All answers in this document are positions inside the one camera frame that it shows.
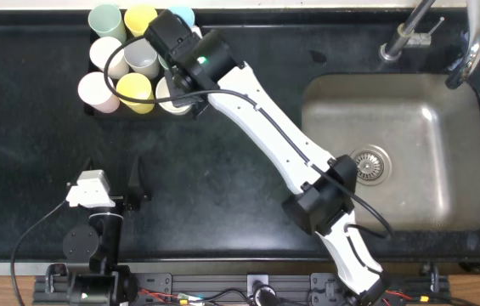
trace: drain strainer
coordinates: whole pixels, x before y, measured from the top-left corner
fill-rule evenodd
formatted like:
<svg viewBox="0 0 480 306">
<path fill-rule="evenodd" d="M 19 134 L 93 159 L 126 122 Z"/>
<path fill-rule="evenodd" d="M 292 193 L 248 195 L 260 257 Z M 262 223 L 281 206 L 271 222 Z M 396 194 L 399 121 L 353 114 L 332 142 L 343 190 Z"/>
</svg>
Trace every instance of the drain strainer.
<svg viewBox="0 0 480 306">
<path fill-rule="evenodd" d="M 357 163 L 357 177 L 361 184 L 379 184 L 390 173 L 389 156 L 378 146 L 368 144 L 351 153 L 351 157 Z"/>
</svg>

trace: stainless steel sink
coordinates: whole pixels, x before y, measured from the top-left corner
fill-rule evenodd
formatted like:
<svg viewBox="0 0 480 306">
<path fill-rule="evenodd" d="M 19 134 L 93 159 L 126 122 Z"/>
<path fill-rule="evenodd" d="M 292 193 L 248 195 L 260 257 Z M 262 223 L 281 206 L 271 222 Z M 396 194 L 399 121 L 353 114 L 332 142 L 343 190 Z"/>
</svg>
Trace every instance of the stainless steel sink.
<svg viewBox="0 0 480 306">
<path fill-rule="evenodd" d="M 467 84 L 447 89 L 446 77 L 320 76 L 304 94 L 304 133 L 355 159 L 357 194 L 396 230 L 480 228 L 479 104 Z"/>
</svg>

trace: faucet handle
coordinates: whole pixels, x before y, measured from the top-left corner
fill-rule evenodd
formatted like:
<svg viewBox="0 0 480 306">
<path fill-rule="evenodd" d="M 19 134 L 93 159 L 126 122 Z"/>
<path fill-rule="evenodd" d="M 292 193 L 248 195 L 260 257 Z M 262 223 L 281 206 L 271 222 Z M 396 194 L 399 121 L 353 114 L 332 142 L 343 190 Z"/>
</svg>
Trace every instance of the faucet handle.
<svg viewBox="0 0 480 306">
<path fill-rule="evenodd" d="M 440 20 L 428 33 L 414 33 L 404 47 L 405 48 L 430 47 L 430 44 L 432 43 L 432 34 L 440 25 L 442 25 L 442 22 L 444 20 L 445 20 L 444 17 L 440 17 Z"/>
</svg>

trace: black countertop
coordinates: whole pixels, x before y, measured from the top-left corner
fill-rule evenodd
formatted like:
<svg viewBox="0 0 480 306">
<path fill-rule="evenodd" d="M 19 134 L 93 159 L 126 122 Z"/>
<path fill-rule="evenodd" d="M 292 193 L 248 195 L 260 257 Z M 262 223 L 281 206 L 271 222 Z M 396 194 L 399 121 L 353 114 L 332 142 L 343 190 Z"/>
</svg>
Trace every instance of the black countertop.
<svg viewBox="0 0 480 306">
<path fill-rule="evenodd" d="M 328 255 L 285 215 L 289 195 L 272 163 L 211 107 L 196 121 L 101 120 L 83 113 L 77 83 L 88 70 L 88 12 L 0 13 L 0 260 L 20 234 L 65 197 L 88 157 L 122 193 L 141 155 L 154 198 L 128 212 L 121 260 L 294 259 Z M 445 73 L 456 56 L 466 11 L 444 15 L 429 49 L 405 50 L 383 65 L 377 49 L 408 11 L 200 11 L 203 31 L 222 29 L 260 83 L 300 125 L 302 92 L 328 73 Z M 471 79 L 480 96 L 480 64 Z M 19 250 L 21 260 L 60 260 L 63 235 L 87 214 L 63 209 Z M 365 237 L 380 260 L 480 260 L 475 232 L 400 232 Z"/>
</svg>

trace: faucet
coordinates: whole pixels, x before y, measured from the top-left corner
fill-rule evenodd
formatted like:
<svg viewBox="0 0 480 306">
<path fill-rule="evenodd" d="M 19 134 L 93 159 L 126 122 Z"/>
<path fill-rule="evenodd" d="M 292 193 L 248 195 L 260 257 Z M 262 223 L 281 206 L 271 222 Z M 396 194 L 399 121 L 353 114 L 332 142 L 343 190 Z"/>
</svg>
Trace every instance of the faucet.
<svg viewBox="0 0 480 306">
<path fill-rule="evenodd" d="M 435 1 L 422 0 L 417 5 L 406 22 L 398 26 L 391 41 L 381 45 L 380 56 L 382 59 L 385 61 L 398 60 L 402 54 L 402 49 L 407 47 L 409 39 L 414 36 L 419 21 Z M 445 81 L 445 85 L 450 89 L 458 88 L 476 69 L 480 60 L 480 0 L 466 0 L 466 6 L 468 11 L 468 49 L 464 58 L 460 60 L 460 63 L 451 71 Z M 441 20 L 429 33 L 432 34 L 440 24 Z"/>
</svg>

